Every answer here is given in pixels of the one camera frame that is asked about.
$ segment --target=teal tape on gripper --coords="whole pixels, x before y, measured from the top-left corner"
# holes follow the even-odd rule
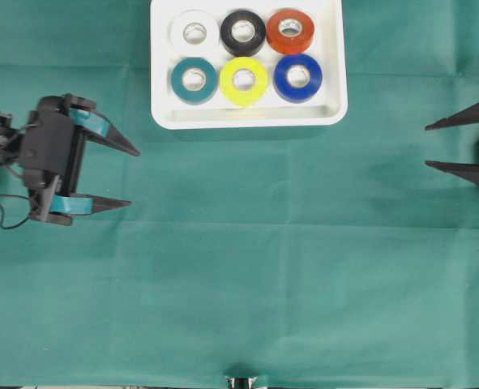
[[[50,212],[67,215],[91,215],[93,213],[93,199],[55,195]]]
[[[91,132],[105,138],[111,126],[107,120],[94,113],[82,109],[71,108],[70,117],[74,119],[77,126],[82,126]]]

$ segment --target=yellow tape roll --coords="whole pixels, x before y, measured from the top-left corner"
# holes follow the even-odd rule
[[[255,76],[255,82],[251,89],[242,91],[236,88],[233,78],[239,71],[250,71]],[[235,105],[250,107],[268,89],[268,73],[261,62],[253,58],[235,58],[225,65],[220,74],[220,88],[223,94]]]

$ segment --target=teal tape roll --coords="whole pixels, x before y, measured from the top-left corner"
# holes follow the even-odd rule
[[[91,215],[93,213],[93,199],[55,195],[50,212],[65,213],[67,215]]]
[[[192,83],[184,85],[184,78],[189,82],[192,78]],[[187,58],[174,68],[171,85],[180,100],[191,105],[203,104],[216,93],[217,72],[214,66],[203,58]]]
[[[91,132],[105,138],[111,126],[107,120],[94,113],[82,109],[71,108],[70,117],[77,126],[82,126]]]

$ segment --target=table surface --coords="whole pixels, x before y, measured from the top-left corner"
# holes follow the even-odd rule
[[[479,126],[422,130],[479,101],[479,2],[345,0],[337,126],[182,132],[148,7],[0,0],[0,110],[86,96],[143,153],[90,145],[79,186],[133,207],[0,231],[0,385],[479,387],[479,189],[423,165]]]

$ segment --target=blue tape roll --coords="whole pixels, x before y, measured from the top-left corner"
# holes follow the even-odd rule
[[[288,80],[288,72],[294,66],[304,66],[310,73],[310,82],[296,88]],[[322,86],[323,74],[320,65],[309,55],[289,55],[282,58],[275,69],[274,84],[277,93],[291,103],[303,103],[313,97]]]
[[[201,89],[189,90],[183,85],[183,76],[187,71],[201,71],[205,84]],[[199,105],[209,101],[216,93],[217,72],[209,61],[203,58],[187,58],[176,65],[171,74],[174,93],[187,104]]]
[[[108,135],[111,124],[104,118],[92,112],[83,111],[82,109],[71,108],[70,117],[74,120],[77,126],[82,126],[102,138]]]
[[[93,213],[93,199],[89,197],[53,197],[50,212],[67,215],[91,215]]]

